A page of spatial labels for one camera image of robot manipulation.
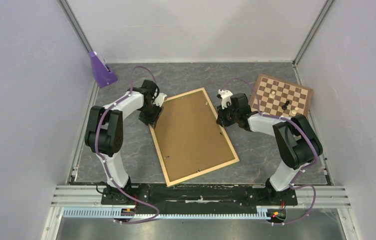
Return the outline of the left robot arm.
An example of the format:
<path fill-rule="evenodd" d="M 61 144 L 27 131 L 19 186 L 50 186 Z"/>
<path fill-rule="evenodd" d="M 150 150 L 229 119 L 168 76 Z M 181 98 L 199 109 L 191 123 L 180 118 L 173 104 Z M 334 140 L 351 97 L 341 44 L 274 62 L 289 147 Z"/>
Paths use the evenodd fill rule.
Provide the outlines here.
<path fill-rule="evenodd" d="M 89 111 L 84 142 L 101 160 L 107 184 L 115 188 L 113 196 L 121 204 L 132 200 L 133 191 L 127 187 L 130 177 L 125 171 L 121 148 L 123 122 L 138 111 L 138 119 L 147 126 L 156 127 L 163 111 L 166 94 L 161 93 L 152 80 L 144 80 L 141 87 L 129 89 L 121 98 L 104 106 L 93 106 Z"/>

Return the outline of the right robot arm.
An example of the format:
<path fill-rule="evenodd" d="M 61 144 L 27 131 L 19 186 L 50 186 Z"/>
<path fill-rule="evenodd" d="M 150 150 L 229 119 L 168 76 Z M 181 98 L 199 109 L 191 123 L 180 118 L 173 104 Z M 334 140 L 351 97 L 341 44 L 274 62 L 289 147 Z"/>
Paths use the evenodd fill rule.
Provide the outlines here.
<path fill-rule="evenodd" d="M 252 111 L 244 93 L 219 90 L 217 97 L 221 100 L 217 106 L 218 125 L 229 127 L 237 124 L 246 131 L 275 137 L 282 161 L 266 180 L 264 196 L 271 204 L 279 203 L 293 186 L 299 172 L 313 164 L 323 152 L 323 146 L 308 119 L 302 114 L 285 117 Z"/>

